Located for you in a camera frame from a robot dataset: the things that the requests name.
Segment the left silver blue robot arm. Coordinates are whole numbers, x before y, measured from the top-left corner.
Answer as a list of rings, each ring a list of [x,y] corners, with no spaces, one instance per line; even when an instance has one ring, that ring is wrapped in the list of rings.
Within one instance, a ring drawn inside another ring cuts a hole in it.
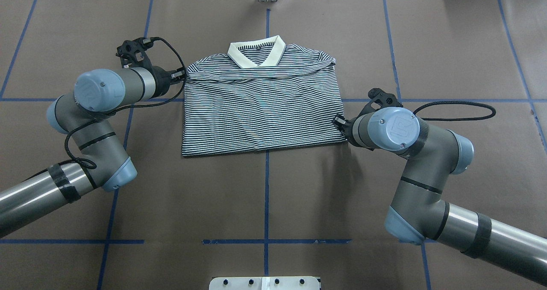
[[[140,101],[167,93],[184,82],[186,69],[164,71],[126,67],[97,69],[78,76],[73,93],[62,95],[47,108],[47,121],[65,134],[65,149],[73,139],[82,156],[57,162],[1,192],[1,236],[81,199],[99,187],[115,191],[131,182],[137,170],[108,119],[137,107]]]

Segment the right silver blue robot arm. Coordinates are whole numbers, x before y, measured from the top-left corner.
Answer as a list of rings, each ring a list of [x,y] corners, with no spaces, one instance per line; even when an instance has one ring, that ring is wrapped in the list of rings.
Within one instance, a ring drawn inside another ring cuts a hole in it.
[[[385,218],[385,229],[402,243],[426,239],[456,249],[543,286],[547,282],[546,239],[441,198],[449,175],[473,160],[472,142],[402,107],[361,112],[333,125],[350,144],[393,152],[406,160]]]

